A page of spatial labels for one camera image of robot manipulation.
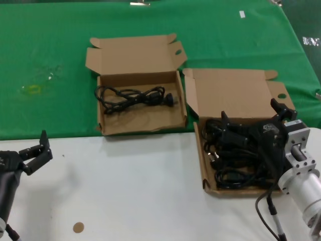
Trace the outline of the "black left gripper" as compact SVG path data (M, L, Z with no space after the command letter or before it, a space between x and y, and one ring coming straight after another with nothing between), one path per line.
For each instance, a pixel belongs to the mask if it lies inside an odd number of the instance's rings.
M1 151L1 176L15 174L28 176L35 173L53 158L45 130L42 130L39 144L19 152Z

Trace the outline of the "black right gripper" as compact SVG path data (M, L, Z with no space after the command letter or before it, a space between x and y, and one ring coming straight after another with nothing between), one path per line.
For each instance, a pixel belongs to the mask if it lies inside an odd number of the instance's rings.
M275 116L249 125L230 122L226 113L222 111L221 143L248 147L248 138L251 138L260 161L285 161L285 132L282 121L296 120L297 112L284 103L279 103L275 98L271 100L270 105L276 112Z

